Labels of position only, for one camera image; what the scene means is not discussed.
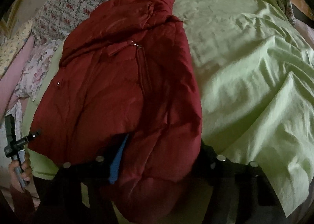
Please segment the person's left hand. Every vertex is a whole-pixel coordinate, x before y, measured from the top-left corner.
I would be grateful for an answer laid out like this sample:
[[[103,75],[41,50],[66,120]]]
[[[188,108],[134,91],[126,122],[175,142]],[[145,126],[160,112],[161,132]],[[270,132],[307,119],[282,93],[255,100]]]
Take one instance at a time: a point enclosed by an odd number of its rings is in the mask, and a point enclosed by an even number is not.
[[[26,153],[25,161],[21,166],[17,160],[12,160],[8,165],[11,186],[18,192],[24,193],[26,191],[20,183],[21,179],[25,182],[32,180],[32,168],[30,164],[29,154]]]

